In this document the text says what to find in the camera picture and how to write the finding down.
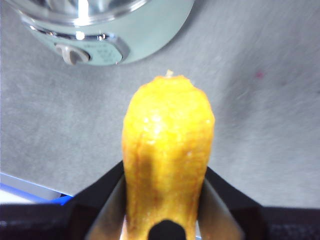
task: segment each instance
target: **light blue appliance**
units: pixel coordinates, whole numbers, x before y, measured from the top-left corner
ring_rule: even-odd
[[[22,22],[67,64],[114,65],[167,44],[194,0],[7,0]]]

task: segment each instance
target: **red stain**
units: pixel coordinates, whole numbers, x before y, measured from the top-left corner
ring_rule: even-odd
[[[255,77],[256,77],[257,79],[263,79],[264,76],[265,76],[265,74],[264,74],[262,71],[260,71],[260,70],[255,73]]]

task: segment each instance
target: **gray table surface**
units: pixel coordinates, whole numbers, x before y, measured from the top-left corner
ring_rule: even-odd
[[[1,11],[2,172],[81,191],[122,159],[134,92],[172,69],[212,104],[211,168],[261,204],[320,207],[319,0],[196,0],[163,49],[104,67],[66,65]]]

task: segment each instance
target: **yellow fruit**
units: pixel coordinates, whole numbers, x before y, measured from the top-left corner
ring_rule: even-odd
[[[134,94],[122,131],[125,239],[147,240],[163,220],[195,239],[214,124],[206,94],[182,75],[157,76]]]

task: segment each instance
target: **kettle button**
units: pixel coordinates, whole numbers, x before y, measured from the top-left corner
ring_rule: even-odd
[[[90,55],[86,51],[71,45],[57,43],[55,50],[69,65],[75,65],[77,62],[87,63],[90,60]]]

